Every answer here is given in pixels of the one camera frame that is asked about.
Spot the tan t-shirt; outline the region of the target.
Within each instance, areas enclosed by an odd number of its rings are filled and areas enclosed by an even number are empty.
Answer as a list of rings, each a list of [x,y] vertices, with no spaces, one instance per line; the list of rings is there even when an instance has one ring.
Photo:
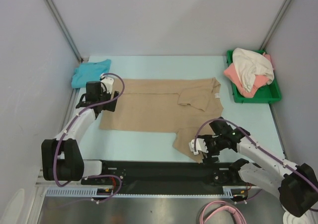
[[[222,115],[216,78],[195,80],[116,79],[113,85],[124,93],[117,100],[114,112],[103,111],[99,128],[134,132],[175,133],[173,147],[197,163],[203,155],[194,155],[189,142],[197,132],[211,134],[200,126]]]

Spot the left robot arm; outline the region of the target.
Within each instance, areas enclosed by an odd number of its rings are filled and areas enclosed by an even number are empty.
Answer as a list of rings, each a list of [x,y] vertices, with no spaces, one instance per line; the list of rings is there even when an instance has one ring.
[[[113,91],[113,83],[111,77],[87,82],[86,93],[81,95],[74,116],[58,135],[42,142],[42,171],[46,181],[63,186],[62,181],[80,181],[91,175],[99,184],[109,180],[110,172],[102,167],[101,161],[83,160],[79,143],[102,111],[115,111],[120,92]]]

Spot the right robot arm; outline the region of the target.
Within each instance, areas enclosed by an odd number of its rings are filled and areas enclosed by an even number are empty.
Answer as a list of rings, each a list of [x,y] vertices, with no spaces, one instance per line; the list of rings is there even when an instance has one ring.
[[[234,163],[229,179],[235,185],[251,183],[279,199],[281,205],[292,215],[301,217],[307,211],[316,212],[318,203],[318,179],[306,163],[298,165],[286,158],[278,158],[255,141],[250,132],[222,117],[208,120],[212,135],[196,133],[189,143],[193,153],[218,153],[232,149],[248,160]]]

